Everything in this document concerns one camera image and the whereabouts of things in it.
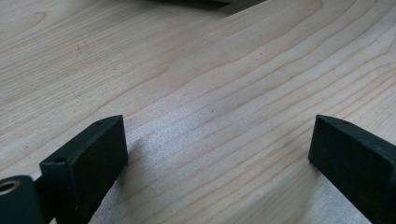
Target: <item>black clamp jaw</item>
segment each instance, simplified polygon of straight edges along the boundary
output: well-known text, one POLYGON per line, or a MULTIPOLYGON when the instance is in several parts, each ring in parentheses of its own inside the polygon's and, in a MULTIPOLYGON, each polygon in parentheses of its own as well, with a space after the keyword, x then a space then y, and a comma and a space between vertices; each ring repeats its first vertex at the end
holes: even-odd
POLYGON ((308 159, 371 222, 396 223, 396 146, 318 115, 308 159))
POLYGON ((4 224, 86 224, 128 162, 122 116, 101 119, 42 162, 42 176, 0 180, 4 224))

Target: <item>black plastic part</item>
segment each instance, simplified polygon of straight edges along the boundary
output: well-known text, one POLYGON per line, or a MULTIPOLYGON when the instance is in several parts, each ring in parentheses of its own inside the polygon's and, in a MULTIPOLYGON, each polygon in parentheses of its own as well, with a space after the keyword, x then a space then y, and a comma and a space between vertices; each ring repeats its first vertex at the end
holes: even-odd
POLYGON ((308 159, 373 223, 396 223, 396 146, 318 115, 308 159))
POLYGON ((0 181, 0 223, 46 223, 30 176, 16 175, 0 181))
POLYGON ((40 162, 58 224, 88 223, 128 161, 122 116, 96 121, 40 162))
POLYGON ((40 163, 0 180, 0 223, 86 224, 128 161, 122 116, 96 121, 40 163))

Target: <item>wood grain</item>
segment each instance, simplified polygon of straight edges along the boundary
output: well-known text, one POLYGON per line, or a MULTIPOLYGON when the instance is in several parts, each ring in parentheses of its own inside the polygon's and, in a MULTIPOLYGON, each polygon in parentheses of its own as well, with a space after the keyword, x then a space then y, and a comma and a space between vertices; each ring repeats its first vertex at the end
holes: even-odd
POLYGON ((307 160, 316 114, 396 144, 396 3, 0 3, 0 178, 122 114, 92 223, 368 223, 307 160))

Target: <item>wooden table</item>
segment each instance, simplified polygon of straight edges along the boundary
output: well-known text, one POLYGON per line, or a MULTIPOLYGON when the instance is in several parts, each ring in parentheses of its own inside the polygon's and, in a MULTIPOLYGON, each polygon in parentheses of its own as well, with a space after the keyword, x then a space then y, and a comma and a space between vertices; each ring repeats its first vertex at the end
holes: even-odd
POLYGON ((3 0, 0 178, 122 114, 91 223, 368 223, 309 164, 316 114, 396 144, 396 2, 3 0))

